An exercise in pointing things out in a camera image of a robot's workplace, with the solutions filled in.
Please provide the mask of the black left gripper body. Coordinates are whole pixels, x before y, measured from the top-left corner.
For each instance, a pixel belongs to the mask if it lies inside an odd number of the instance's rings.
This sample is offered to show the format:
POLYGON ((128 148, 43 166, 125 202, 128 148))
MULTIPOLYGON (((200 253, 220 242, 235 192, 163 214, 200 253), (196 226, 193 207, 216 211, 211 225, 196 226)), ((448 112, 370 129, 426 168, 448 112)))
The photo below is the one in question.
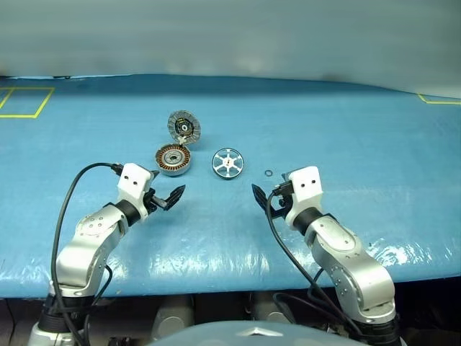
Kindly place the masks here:
POLYGON ((167 200, 156 197, 156 191, 150 188, 143 197, 143 205, 148 212, 148 215, 155 212, 158 208, 168 210, 170 208, 167 200))

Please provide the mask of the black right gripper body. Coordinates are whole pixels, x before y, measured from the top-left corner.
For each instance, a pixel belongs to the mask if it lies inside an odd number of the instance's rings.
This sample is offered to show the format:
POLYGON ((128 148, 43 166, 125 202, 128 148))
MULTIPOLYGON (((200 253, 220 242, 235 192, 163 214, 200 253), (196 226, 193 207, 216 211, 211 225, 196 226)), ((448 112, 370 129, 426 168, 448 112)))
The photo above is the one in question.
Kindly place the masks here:
POLYGON ((292 194, 294 193, 291 182, 283 182, 277 185, 268 197, 268 217, 269 219, 286 218, 292 208, 292 194), (279 208, 272 206, 273 198, 277 198, 279 208))

